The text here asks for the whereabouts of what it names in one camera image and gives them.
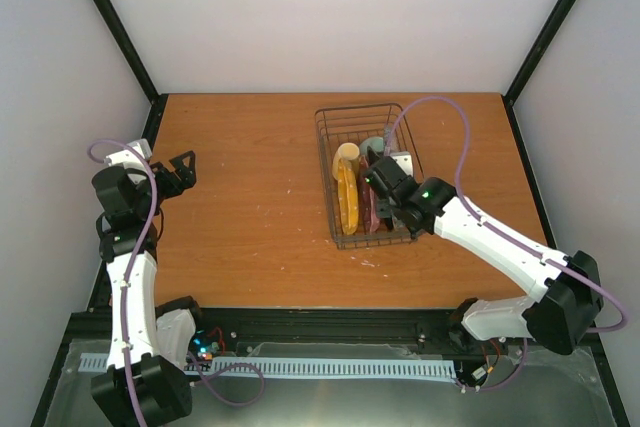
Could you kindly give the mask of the yellow ceramic mug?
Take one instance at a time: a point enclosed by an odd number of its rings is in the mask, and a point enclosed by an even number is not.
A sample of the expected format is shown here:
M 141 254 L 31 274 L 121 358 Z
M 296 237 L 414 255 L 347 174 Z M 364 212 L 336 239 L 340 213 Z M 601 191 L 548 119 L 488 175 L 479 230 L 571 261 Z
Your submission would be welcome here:
M 335 180 L 338 179 L 338 167 L 339 161 L 344 160 L 347 162 L 355 175 L 358 175 L 359 172 L 359 158 L 360 158 L 360 149 L 359 146 L 352 142 L 342 143 L 336 150 L 333 162 L 332 162 L 332 176 Z

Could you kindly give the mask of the grey speckled large plate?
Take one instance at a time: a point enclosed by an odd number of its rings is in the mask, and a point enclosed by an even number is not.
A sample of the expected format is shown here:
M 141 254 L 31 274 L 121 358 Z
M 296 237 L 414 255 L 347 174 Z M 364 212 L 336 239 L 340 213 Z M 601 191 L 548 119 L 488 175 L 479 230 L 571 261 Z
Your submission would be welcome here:
M 389 202 L 392 205 L 393 216 L 408 230 L 413 226 L 408 201 L 418 188 L 414 176 L 406 175 L 396 162 L 389 157 L 391 167 L 391 194 Z

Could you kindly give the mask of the mint green ceramic bowl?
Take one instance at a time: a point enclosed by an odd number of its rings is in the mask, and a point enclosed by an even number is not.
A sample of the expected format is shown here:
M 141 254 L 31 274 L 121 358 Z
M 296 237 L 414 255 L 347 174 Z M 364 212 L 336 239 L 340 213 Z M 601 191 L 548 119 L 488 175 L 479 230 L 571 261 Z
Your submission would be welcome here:
M 372 150 L 376 155 L 382 155 L 384 147 L 385 142 L 383 137 L 371 136 L 359 144 L 359 152 L 361 156 L 367 156 L 370 150 Z

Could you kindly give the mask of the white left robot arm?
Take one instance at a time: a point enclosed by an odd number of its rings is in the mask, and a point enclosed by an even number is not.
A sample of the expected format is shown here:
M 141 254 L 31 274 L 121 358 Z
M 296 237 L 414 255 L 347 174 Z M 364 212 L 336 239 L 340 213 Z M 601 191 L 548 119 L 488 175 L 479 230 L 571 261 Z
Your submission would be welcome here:
M 196 157 L 187 151 L 168 166 L 150 157 L 147 141 L 134 141 L 108 155 L 92 179 L 103 209 L 96 228 L 111 287 L 112 334 L 106 371 L 92 379 L 91 395 L 114 426 L 165 426 L 188 416 L 188 349 L 208 337 L 192 297 L 162 305 L 154 298 L 160 234 L 153 219 L 163 201 L 195 185 Z

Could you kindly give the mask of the yellow dotted scalloped plate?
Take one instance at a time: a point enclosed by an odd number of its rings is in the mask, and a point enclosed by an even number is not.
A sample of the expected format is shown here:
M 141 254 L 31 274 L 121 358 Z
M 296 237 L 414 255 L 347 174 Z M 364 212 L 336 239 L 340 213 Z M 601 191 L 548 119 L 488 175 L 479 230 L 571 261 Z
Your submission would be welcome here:
M 342 232 L 344 235 L 353 235 L 359 225 L 359 200 L 356 175 L 349 161 L 338 160 L 337 176 Z

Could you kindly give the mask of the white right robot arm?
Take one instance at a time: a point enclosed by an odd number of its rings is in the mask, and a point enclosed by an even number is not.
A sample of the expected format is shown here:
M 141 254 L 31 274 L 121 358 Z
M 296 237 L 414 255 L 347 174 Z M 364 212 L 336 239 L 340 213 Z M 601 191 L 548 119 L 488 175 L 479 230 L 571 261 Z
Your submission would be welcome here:
M 523 291 L 510 299 L 465 300 L 449 320 L 449 337 L 459 348 L 522 338 L 569 355 L 602 310 L 598 266 L 585 252 L 569 256 L 538 244 L 487 215 L 446 181 L 430 177 L 418 183 L 391 157 L 373 163 L 364 181 L 389 202 L 412 238 L 428 233 L 451 241 Z

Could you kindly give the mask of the pink dotted scalloped plate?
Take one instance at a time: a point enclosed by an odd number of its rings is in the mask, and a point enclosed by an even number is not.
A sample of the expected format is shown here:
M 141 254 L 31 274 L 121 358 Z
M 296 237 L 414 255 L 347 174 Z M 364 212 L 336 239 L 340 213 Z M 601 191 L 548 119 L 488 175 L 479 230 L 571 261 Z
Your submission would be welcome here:
M 364 177 L 365 171 L 368 169 L 369 163 L 365 155 L 359 157 L 359 202 L 360 214 L 362 217 L 363 228 L 366 234 L 374 234 L 380 226 L 380 219 L 376 213 L 376 196 Z

